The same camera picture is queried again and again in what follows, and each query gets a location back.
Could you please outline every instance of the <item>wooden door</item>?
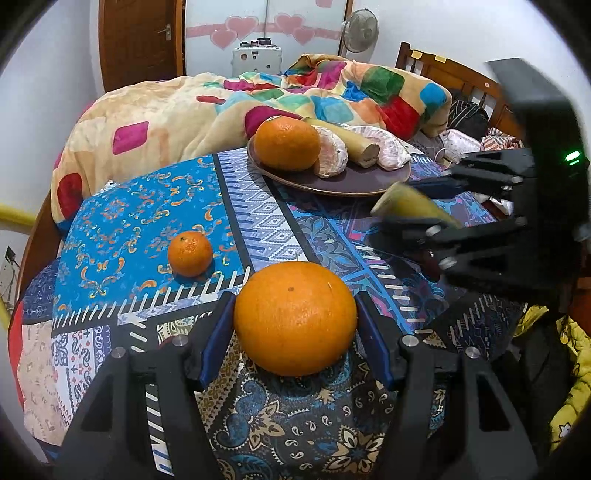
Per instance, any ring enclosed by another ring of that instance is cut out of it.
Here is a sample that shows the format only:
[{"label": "wooden door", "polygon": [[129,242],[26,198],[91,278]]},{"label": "wooden door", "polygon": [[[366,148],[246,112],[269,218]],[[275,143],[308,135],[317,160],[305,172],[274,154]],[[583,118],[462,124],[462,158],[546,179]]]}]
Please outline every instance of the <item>wooden door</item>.
[{"label": "wooden door", "polygon": [[182,74],[182,5],[182,0],[100,0],[100,65],[106,92]]}]

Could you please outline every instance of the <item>heart sticker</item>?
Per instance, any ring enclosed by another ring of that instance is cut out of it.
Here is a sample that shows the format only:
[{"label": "heart sticker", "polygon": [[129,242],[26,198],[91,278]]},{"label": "heart sticker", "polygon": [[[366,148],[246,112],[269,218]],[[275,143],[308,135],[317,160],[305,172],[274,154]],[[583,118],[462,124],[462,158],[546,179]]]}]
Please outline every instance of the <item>heart sticker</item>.
[{"label": "heart sticker", "polygon": [[231,45],[236,40],[238,34],[234,30],[216,30],[209,35],[210,40],[216,47],[222,50],[228,45]]},{"label": "heart sticker", "polygon": [[316,30],[311,27],[299,27],[294,30],[293,36],[300,45],[306,45],[316,36]]},{"label": "heart sticker", "polygon": [[292,35],[296,28],[304,24],[305,18],[301,15],[277,14],[275,15],[275,24],[285,35]]},{"label": "heart sticker", "polygon": [[247,35],[250,35],[258,27],[259,21],[257,17],[228,17],[226,19],[226,28],[228,30],[234,30],[240,40]]}]

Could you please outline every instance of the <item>green led light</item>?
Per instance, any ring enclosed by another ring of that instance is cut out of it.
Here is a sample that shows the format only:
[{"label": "green led light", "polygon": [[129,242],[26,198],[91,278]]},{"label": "green led light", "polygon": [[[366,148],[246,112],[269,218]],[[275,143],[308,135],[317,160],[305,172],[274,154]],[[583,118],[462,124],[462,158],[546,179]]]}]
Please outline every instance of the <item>green led light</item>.
[{"label": "green led light", "polygon": [[581,156],[581,152],[580,151],[576,151],[576,152],[572,152],[569,153],[568,155],[566,155],[565,160],[566,161],[573,161],[575,158],[579,158]]}]

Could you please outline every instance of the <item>door handle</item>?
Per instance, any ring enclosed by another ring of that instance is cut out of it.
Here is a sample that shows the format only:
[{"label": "door handle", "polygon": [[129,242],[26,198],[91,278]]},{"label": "door handle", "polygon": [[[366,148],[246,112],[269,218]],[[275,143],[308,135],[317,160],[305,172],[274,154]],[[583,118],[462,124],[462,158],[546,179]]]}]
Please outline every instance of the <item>door handle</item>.
[{"label": "door handle", "polygon": [[166,28],[159,30],[157,33],[165,33],[166,32],[166,41],[171,41],[173,39],[173,26],[169,23],[166,25]]}]

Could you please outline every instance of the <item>white box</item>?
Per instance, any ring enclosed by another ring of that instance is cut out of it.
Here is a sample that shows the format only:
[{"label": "white box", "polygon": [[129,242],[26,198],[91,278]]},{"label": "white box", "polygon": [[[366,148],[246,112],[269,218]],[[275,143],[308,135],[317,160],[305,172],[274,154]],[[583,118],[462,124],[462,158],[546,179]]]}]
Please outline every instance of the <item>white box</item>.
[{"label": "white box", "polygon": [[281,74],[281,47],[246,44],[232,52],[232,76],[245,72]]}]

